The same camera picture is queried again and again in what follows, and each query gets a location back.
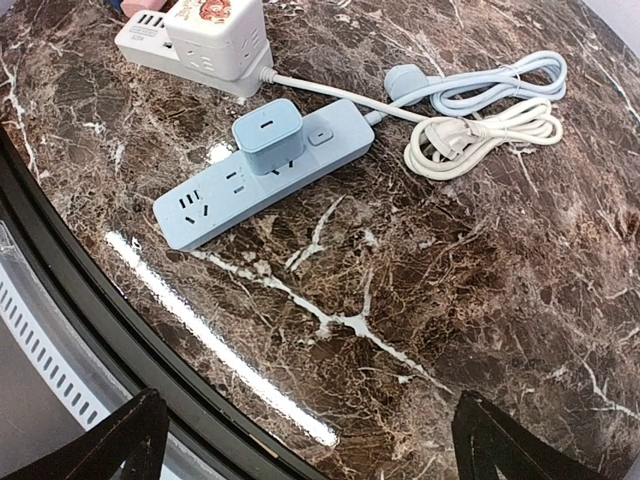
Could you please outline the light blue USB charger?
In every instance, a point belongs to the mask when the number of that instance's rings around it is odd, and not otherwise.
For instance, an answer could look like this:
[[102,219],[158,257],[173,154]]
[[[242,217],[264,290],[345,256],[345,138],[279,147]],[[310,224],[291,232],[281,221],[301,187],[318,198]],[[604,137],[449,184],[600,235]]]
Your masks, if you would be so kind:
[[303,117],[288,99],[277,99],[237,119],[232,134],[255,175],[266,175],[304,152]]

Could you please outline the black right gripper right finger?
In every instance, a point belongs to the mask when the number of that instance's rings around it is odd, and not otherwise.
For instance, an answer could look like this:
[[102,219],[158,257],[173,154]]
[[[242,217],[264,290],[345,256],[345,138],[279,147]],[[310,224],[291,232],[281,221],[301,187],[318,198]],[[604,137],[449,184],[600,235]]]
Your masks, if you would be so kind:
[[602,479],[552,448],[476,391],[463,391],[451,423],[461,479]]

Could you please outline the white cube socket adapter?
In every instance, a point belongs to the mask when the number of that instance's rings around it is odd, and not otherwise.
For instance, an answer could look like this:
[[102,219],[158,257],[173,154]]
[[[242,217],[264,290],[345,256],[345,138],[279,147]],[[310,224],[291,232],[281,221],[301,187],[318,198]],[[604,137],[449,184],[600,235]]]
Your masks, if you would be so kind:
[[239,79],[268,45],[257,0],[178,1],[164,26],[181,63],[221,80]]

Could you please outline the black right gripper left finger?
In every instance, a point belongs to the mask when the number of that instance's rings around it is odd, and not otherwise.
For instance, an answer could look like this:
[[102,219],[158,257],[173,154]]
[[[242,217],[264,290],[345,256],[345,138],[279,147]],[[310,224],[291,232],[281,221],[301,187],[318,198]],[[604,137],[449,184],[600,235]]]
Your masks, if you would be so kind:
[[158,479],[169,418],[153,388],[140,391],[91,430],[8,474],[8,479]]

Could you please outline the pink USB charger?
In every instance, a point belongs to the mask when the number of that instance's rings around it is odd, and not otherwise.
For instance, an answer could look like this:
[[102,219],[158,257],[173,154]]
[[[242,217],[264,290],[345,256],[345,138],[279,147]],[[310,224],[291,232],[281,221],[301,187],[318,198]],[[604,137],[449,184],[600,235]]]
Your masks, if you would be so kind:
[[143,10],[161,11],[166,4],[172,5],[172,3],[172,0],[122,0],[120,8],[128,18],[131,18]]

